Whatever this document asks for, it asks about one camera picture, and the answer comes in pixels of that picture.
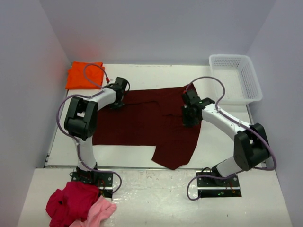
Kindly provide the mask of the pink crumpled t-shirt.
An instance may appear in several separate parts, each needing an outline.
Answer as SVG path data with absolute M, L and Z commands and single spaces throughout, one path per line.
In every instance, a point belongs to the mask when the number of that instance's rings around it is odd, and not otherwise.
M 100 196 L 89 209 L 87 219 L 85 221 L 76 220 L 70 227 L 99 227 L 103 221 L 110 218 L 116 209 L 115 204 Z

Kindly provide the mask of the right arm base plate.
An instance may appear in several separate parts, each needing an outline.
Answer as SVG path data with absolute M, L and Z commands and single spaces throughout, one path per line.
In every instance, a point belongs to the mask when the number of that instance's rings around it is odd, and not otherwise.
M 227 180 L 199 177 L 196 182 L 199 198 L 227 198 L 242 196 L 240 182 L 237 176 L 230 177 Z

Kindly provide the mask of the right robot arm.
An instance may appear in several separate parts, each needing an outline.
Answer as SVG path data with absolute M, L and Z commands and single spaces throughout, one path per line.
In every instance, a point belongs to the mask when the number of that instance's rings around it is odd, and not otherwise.
M 200 99 L 195 90 L 182 94 L 183 125 L 193 127 L 206 121 L 223 131 L 233 141 L 233 155 L 211 168 L 211 176 L 225 180 L 230 176 L 249 171 L 270 158 L 269 144 L 264 127 L 232 119 L 219 109 L 210 98 Z

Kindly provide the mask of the white plastic basket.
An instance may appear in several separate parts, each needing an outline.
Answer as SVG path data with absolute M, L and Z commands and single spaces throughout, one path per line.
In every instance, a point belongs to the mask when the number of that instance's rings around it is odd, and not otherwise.
M 212 77 L 225 88 L 221 105 L 248 105 L 263 98 L 260 84 L 250 57 L 238 54 L 209 56 Z

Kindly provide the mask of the orange folded t-shirt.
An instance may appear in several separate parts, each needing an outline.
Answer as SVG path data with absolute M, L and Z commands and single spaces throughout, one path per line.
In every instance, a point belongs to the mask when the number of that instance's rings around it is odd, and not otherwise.
M 86 75 L 89 80 L 93 83 L 90 83 L 85 75 L 84 68 L 88 65 L 87 62 L 76 62 L 74 61 L 71 65 L 71 68 L 68 70 L 68 77 L 65 89 L 99 89 L 103 84 L 104 72 L 100 69 L 105 69 L 102 62 L 94 62 L 96 66 L 88 66 L 85 70 Z

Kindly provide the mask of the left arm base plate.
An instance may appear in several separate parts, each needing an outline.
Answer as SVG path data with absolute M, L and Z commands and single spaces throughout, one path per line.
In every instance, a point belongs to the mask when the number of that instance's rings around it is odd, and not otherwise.
M 70 173 L 72 181 L 80 181 L 85 184 L 90 184 L 100 189 L 100 195 L 105 198 L 113 198 L 113 174 L 112 173 L 97 173 L 94 171 L 84 171 L 76 168 Z

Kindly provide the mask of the dark red t-shirt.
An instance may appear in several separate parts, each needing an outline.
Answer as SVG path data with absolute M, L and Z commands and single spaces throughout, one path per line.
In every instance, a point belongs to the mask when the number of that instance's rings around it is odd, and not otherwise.
M 184 87 L 133 90 L 124 106 L 98 111 L 93 145 L 155 146 L 152 161 L 175 170 L 190 162 L 201 124 L 186 127 L 182 121 Z

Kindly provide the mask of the crimson crumpled t-shirt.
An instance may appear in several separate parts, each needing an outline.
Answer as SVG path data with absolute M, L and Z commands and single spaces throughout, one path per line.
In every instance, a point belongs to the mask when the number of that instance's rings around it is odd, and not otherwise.
M 46 212 L 51 218 L 49 226 L 68 227 L 76 220 L 86 220 L 89 209 L 98 200 L 100 190 L 94 185 L 79 181 L 68 182 L 49 198 Z

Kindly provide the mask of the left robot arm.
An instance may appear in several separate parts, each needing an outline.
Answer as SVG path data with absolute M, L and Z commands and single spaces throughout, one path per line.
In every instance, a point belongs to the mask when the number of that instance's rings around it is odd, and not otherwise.
M 69 96 L 70 104 L 64 120 L 64 133 L 75 141 L 78 165 L 86 172 L 98 172 L 93 153 L 92 137 L 97 128 L 98 111 L 104 107 L 121 108 L 123 98 L 130 89 L 125 78 L 117 77 L 114 83 L 106 85 L 91 96 Z

